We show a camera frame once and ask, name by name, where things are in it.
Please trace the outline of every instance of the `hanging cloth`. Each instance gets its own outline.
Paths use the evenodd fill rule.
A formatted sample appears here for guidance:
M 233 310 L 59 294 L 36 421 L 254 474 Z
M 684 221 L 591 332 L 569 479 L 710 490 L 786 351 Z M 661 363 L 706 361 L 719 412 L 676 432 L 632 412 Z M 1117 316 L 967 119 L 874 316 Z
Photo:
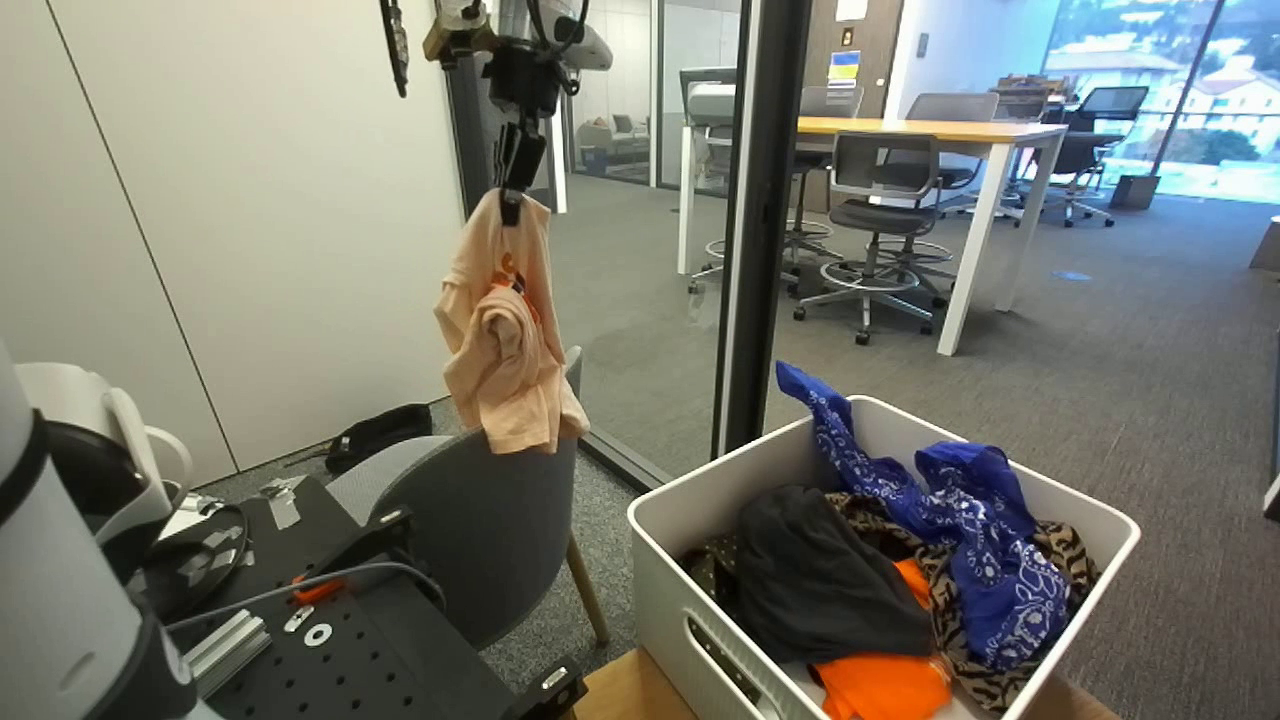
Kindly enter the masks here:
M 564 344 L 547 274 L 547 209 L 531 196 L 517 223 L 500 192 L 483 192 L 465 223 L 436 322 L 447 344 L 443 385 L 465 428 L 483 428 L 492 451 L 558 450 L 560 428 L 589 432 L 589 412 L 564 380 Z
M 989 477 L 972 470 L 1002 465 L 1005 451 L 927 451 L 923 479 L 894 457 L 874 461 L 857 443 L 854 406 L 825 380 L 778 363 L 778 385 L 808 406 L 818 451 L 835 470 L 844 490 L 876 500 L 888 520 L 915 532 L 923 545 L 951 545 L 950 574 L 962 588 L 967 654 L 989 668 L 1035 660 L 1067 624 L 1067 579 L 1035 547 L 1035 520 L 1022 506 L 1011 474 Z

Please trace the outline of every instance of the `laundry basket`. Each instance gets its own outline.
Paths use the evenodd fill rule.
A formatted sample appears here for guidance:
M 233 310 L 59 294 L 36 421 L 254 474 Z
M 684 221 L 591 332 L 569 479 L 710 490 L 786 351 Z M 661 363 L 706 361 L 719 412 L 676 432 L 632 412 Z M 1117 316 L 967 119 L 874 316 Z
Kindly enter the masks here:
M 911 412 L 902 412 L 874 396 L 854 396 L 854 428 L 865 451 L 897 457 L 911 470 L 915 450 L 938 439 L 962 439 Z M 1096 605 L 1109 595 L 1121 577 L 1128 552 L 1141 539 L 1141 527 L 1026 465 L 1011 465 L 1026 490 L 1026 500 L 1035 520 L 1078 524 L 1086 547 L 1093 552 L 1102 579 L 1090 599 L 1059 634 L 1059 642 L 1045 654 L 1032 679 L 1009 704 L 1005 718 L 1026 718 L 1045 679 L 1055 674 Z M 632 520 L 632 557 L 635 557 L 635 643 L 653 654 L 653 660 L 673 677 L 682 698 L 710 720 L 740 720 L 740 718 L 786 718 L 786 720 L 818 720 L 821 685 L 808 679 L 804 668 L 771 666 L 752 636 L 743 636 L 729 613 L 682 569 L 682 557 L 697 545 L 729 532 L 740 508 L 771 484 L 798 484 L 818 474 L 829 474 L 811 451 L 811 421 L 798 421 L 781 432 L 762 437 L 647 497 L 629 508 Z

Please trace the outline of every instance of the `wire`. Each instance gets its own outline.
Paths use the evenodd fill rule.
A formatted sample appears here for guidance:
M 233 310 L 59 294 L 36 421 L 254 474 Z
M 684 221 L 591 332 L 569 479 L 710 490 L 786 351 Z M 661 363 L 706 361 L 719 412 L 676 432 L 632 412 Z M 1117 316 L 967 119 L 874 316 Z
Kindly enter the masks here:
M 257 595 L 245 595 L 245 599 L 185 615 L 185 622 L 164 624 L 164 628 L 181 634 L 181 628 L 230 615 L 230 613 L 248 609 L 248 605 L 266 605 L 272 595 L 288 595 L 288 591 L 299 591 L 299 588 L 314 588 L 314 584 L 327 584 L 327 579 L 371 577 L 371 574 L 406 574 L 406 577 L 421 579 L 443 605 L 443 588 L 428 574 L 421 574 L 414 566 L 401 566 L 401 560 L 369 560 L 369 566 L 338 569 L 338 574 L 324 574 L 324 577 L 307 577 L 299 584 L 270 588 L 270 591 L 257 591 Z

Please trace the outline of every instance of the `glass door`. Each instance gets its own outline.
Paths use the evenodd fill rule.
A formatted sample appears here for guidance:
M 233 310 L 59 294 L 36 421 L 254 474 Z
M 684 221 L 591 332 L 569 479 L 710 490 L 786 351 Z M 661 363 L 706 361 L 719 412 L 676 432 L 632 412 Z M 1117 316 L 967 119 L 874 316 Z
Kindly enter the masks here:
M 724 202 L 682 209 L 682 192 L 647 188 L 647 133 L 661 125 L 664 146 L 682 146 L 676 75 L 732 70 L 740 14 L 729 0 L 612 0 L 591 3 L 591 30 L 612 46 L 612 72 L 585 72 L 572 102 L 572 209 L 553 221 L 558 310 L 564 339 L 585 344 L 591 450 L 661 484 L 712 451 L 724 277 L 706 244 L 724 239 Z M 697 236 L 684 277 L 682 218 Z

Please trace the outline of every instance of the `blue bandana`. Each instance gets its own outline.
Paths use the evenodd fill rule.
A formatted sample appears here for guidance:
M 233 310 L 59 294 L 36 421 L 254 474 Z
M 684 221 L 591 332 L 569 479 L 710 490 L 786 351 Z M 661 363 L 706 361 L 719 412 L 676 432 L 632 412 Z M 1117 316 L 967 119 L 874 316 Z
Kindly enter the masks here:
M 778 363 L 781 392 L 811 412 L 818 451 L 839 484 L 876 500 L 923 545 L 951 545 L 951 579 L 967 654 L 996 674 L 1035 660 L 1067 624 L 1067 579 L 1035 547 L 1035 520 L 1009 457 L 991 443 L 931 443 L 915 451 L 923 484 L 894 457 L 874 461 L 854 432 L 854 406 L 825 380 Z

